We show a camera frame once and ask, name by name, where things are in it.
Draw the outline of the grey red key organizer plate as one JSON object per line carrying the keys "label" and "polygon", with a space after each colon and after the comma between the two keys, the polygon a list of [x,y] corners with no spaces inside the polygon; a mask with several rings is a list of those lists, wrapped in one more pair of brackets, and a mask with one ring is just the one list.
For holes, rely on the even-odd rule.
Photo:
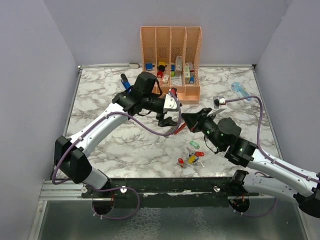
{"label": "grey red key organizer plate", "polygon": [[186,123],[181,123],[179,127],[177,126],[171,126],[167,133],[172,133],[173,135],[177,135],[179,132],[181,132],[186,127]]}

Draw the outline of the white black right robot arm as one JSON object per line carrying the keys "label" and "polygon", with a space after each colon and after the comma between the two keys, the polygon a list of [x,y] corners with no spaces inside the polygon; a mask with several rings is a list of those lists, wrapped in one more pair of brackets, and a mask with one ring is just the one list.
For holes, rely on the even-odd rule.
{"label": "white black right robot arm", "polygon": [[215,147],[224,152],[229,162],[269,175],[266,180],[250,176],[246,171],[234,174],[229,189],[240,196],[244,192],[263,193],[288,199],[299,209],[315,218],[320,216],[320,175],[296,167],[269,153],[257,144],[240,136],[242,129],[230,118],[215,122],[211,108],[197,113],[183,113],[182,119],[192,133],[203,133]]}

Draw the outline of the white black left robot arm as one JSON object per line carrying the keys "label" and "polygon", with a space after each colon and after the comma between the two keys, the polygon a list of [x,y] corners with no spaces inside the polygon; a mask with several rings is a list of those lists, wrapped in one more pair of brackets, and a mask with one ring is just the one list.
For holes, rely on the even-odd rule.
{"label": "white black left robot arm", "polygon": [[153,93],[154,86],[159,84],[155,75],[146,71],[141,72],[134,85],[116,94],[104,112],[88,126],[71,137],[63,135],[58,137],[54,145],[55,169],[51,177],[52,183],[54,185],[64,183],[63,180],[56,180],[58,171],[62,171],[67,180],[75,184],[89,185],[97,196],[106,197],[111,190],[108,183],[110,178],[94,168],[88,160],[102,140],[128,120],[133,120],[145,130],[158,136],[166,137],[174,133],[156,132],[138,121],[134,116],[139,115],[142,110],[156,113],[159,126],[180,125],[180,122],[173,121],[171,117],[164,117],[167,112],[181,112],[177,89],[170,88],[166,94]]}

